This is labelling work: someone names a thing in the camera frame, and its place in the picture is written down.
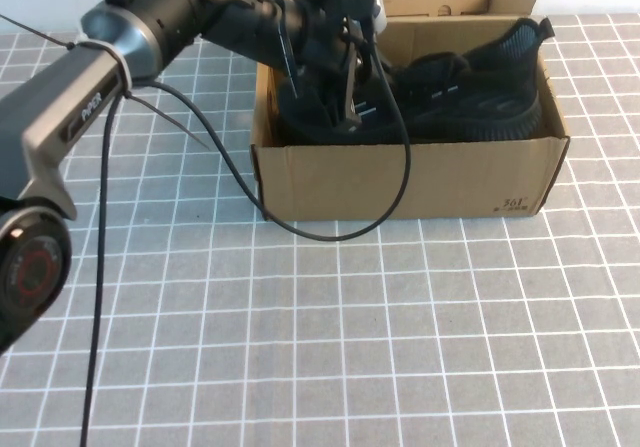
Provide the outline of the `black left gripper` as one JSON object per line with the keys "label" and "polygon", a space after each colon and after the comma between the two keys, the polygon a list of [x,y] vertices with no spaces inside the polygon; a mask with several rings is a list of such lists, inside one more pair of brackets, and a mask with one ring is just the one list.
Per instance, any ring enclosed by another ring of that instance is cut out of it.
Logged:
{"label": "black left gripper", "polygon": [[259,62],[287,73],[295,99],[297,69],[342,75],[340,130],[356,131],[356,77],[372,71],[364,30],[375,23],[378,0],[259,0],[259,14]]}

